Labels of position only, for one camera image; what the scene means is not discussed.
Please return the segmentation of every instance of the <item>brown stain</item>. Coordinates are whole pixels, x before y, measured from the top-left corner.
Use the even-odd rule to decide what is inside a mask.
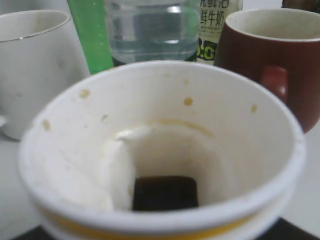
[[[22,92],[18,91],[15,96],[18,98],[21,98],[23,95],[24,94]]]
[[[48,120],[44,120],[44,121],[42,122],[42,126],[43,126],[43,128],[44,128],[44,130],[45,130],[46,132],[49,132],[50,129],[51,129],[51,125],[50,125],[50,122],[49,122]]]
[[[258,111],[258,106],[256,104],[253,104],[251,107],[251,112],[255,114],[257,111]]]
[[[210,138],[215,138],[215,135],[207,128],[200,126],[196,123],[183,121],[183,120],[179,120],[179,119],[160,119],[160,120],[150,121],[150,122],[148,122],[148,124],[149,125],[162,124],[162,125],[170,125],[170,126],[184,126],[189,129],[197,130],[200,133],[203,133],[204,135],[206,135]]]
[[[128,194],[132,197],[134,195],[134,190],[131,186],[128,186]]]
[[[63,59],[58,59],[57,60],[57,65],[58,65],[58,68],[60,70],[63,70],[64,69],[64,66],[65,66],[65,61]]]
[[[101,123],[102,124],[107,124],[108,123],[108,115],[103,115],[101,118]]]
[[[188,78],[186,78],[185,80],[183,80],[184,85],[188,86],[190,83],[190,80]]]
[[[192,104],[194,104],[194,100],[192,99],[192,97],[187,97],[184,100],[184,105],[185,106],[190,107],[190,106],[192,106]]]
[[[86,99],[87,97],[90,96],[90,94],[91,94],[90,90],[88,90],[88,89],[83,89],[83,90],[80,92],[79,96],[80,96],[80,98],[82,98],[82,99]]]

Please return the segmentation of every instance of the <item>water bottle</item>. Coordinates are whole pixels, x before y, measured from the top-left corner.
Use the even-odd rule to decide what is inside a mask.
[[[105,0],[115,66],[152,60],[195,61],[199,0]]]

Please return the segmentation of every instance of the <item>brown mug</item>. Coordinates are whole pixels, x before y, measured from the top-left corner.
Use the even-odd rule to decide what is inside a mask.
[[[283,0],[282,7],[316,12],[319,0]]]
[[[214,65],[265,86],[305,133],[319,120],[320,14],[289,8],[235,12],[226,18]]]

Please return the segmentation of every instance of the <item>dark surface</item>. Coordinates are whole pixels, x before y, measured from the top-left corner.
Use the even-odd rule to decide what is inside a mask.
[[[41,227],[27,232],[14,240],[54,240]],[[258,240],[319,240],[289,222],[280,219],[265,235]]]

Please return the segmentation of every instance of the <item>white table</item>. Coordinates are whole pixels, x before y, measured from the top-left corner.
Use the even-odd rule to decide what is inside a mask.
[[[18,4],[24,1],[14,0],[6,1],[6,3]],[[66,6],[65,0],[60,0],[60,2],[61,6]],[[244,0],[243,9],[279,8],[280,4],[281,0]],[[320,237],[320,123],[306,135],[306,138],[308,161],[296,193],[282,216],[289,222]],[[18,148],[18,142],[0,133],[0,240],[14,238],[40,223],[17,175]]]

